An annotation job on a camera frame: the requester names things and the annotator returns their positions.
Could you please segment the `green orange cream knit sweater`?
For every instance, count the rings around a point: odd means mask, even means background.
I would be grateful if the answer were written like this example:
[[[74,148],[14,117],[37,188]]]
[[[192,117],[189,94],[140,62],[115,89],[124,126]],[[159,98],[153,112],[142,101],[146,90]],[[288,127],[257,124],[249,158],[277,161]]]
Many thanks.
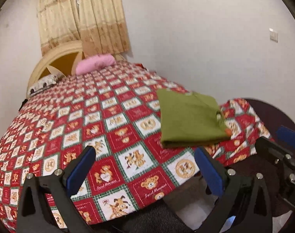
[[[231,138],[217,101],[197,92],[156,91],[164,148],[206,146]]]

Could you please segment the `dark wooden footboard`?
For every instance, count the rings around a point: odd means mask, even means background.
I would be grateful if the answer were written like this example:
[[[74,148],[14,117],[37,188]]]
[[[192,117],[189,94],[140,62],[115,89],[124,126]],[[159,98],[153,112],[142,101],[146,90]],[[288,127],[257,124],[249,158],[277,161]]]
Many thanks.
[[[295,123],[279,108],[258,99],[245,98],[245,100],[252,106],[277,143],[279,143],[279,139],[277,138],[276,131],[280,126],[285,126],[295,131]]]

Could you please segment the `red patchwork teddy bear bedspread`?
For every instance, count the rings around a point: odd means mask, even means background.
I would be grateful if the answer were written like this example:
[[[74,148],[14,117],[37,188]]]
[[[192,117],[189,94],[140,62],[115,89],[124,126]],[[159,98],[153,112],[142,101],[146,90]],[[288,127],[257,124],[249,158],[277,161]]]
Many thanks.
[[[194,148],[165,149],[157,90],[185,88],[119,62],[68,76],[32,97],[0,140],[0,220],[15,232],[27,174],[66,168],[86,146],[95,163],[72,196],[90,224],[128,215],[162,199],[199,169]]]

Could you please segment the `grey patterned pillow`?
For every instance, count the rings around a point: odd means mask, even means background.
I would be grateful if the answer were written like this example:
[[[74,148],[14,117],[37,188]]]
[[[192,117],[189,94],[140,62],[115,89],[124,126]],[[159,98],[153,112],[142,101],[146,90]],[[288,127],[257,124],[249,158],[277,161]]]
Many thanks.
[[[64,77],[64,74],[49,74],[39,79],[31,78],[26,92],[27,98],[31,98],[34,95],[49,89],[50,87],[56,85]]]

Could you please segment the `cream wooden headboard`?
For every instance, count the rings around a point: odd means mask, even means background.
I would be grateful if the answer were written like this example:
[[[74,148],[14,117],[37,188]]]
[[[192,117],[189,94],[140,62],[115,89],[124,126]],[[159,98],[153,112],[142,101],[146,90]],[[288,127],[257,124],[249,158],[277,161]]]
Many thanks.
[[[112,56],[116,62],[126,61],[121,54],[112,54]],[[80,40],[61,44],[42,57],[31,73],[30,79],[39,79],[49,74],[75,75],[78,62],[86,58]]]

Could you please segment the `pink pillow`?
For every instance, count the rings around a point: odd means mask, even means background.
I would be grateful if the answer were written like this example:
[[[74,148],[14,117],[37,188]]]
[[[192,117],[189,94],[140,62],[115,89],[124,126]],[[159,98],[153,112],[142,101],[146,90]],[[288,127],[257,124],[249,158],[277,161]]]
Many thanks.
[[[102,54],[88,57],[78,62],[75,75],[84,75],[95,70],[101,70],[107,66],[114,65],[115,58],[111,54]]]

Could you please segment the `white wall switch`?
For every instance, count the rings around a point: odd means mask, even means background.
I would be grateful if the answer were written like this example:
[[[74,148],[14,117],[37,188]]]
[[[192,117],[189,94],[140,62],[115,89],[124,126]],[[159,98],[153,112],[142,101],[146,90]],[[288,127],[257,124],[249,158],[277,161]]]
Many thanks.
[[[272,28],[269,29],[269,38],[271,41],[278,43],[278,32],[273,30]]]

